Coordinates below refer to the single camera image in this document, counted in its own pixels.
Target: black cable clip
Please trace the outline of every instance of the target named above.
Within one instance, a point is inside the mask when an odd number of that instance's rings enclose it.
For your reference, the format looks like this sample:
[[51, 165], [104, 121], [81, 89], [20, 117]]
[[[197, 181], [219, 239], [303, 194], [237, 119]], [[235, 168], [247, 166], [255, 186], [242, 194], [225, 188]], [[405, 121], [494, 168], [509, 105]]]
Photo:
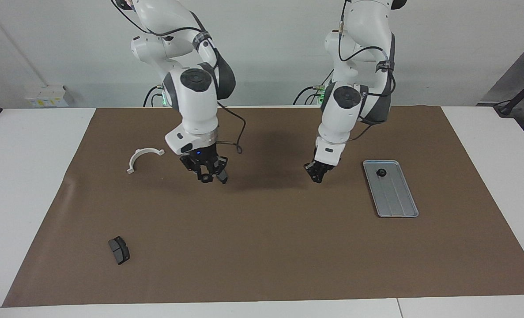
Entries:
[[381, 70], [383, 73], [387, 71], [393, 71], [393, 67], [395, 67], [395, 62], [391, 61], [381, 61], [375, 66], [375, 71]]
[[209, 32], [199, 32], [199, 34], [197, 34], [195, 38], [193, 38], [193, 47], [195, 48], [195, 51], [199, 50], [199, 44], [201, 44], [205, 40], [209, 40], [210, 38], [211, 34]]

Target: white plastic bracket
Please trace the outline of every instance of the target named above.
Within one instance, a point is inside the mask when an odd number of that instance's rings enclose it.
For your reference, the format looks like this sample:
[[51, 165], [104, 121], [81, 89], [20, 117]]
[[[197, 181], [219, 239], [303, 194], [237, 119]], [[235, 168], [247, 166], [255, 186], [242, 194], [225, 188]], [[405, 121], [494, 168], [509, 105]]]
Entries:
[[163, 155], [165, 151], [163, 151], [163, 149], [157, 150], [155, 148], [137, 149], [134, 152], [134, 155], [130, 157], [130, 161], [128, 162], [128, 170], [126, 170], [128, 174], [131, 174], [134, 172], [134, 162], [136, 161], [136, 159], [138, 159], [138, 157], [140, 157], [141, 155], [145, 153], [155, 153], [157, 155]]

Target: metal tray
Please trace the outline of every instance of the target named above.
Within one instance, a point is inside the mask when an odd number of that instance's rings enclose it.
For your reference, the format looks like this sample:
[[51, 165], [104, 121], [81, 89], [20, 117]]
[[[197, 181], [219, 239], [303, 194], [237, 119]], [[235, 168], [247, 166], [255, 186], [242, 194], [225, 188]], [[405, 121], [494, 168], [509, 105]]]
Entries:
[[395, 160], [363, 162], [377, 215], [380, 217], [418, 217], [419, 211]]

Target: black knob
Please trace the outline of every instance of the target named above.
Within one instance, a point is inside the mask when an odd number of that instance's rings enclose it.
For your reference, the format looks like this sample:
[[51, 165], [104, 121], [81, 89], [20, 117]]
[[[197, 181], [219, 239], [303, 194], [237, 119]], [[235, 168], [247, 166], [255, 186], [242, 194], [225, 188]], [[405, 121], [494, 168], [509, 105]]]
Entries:
[[387, 171], [385, 171], [385, 169], [378, 169], [375, 173], [379, 175], [379, 177], [385, 177], [387, 175]]
[[213, 176], [212, 175], [207, 174], [207, 173], [201, 175], [201, 182], [202, 183], [210, 183], [212, 181], [213, 181]]
[[197, 92], [203, 93], [211, 86], [211, 75], [207, 71], [200, 70], [198, 68], [190, 68], [184, 71], [179, 76], [181, 84], [185, 87]]

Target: white table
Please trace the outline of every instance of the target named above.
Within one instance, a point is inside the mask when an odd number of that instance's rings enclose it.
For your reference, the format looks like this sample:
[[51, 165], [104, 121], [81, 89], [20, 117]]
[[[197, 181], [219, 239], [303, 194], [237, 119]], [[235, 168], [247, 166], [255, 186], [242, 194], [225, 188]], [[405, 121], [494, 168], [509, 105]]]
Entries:
[[[524, 132], [489, 107], [443, 107], [524, 249]], [[0, 117], [0, 306], [94, 109], [5, 110]], [[524, 295], [312, 302], [0, 308], [0, 317], [524, 317]]]

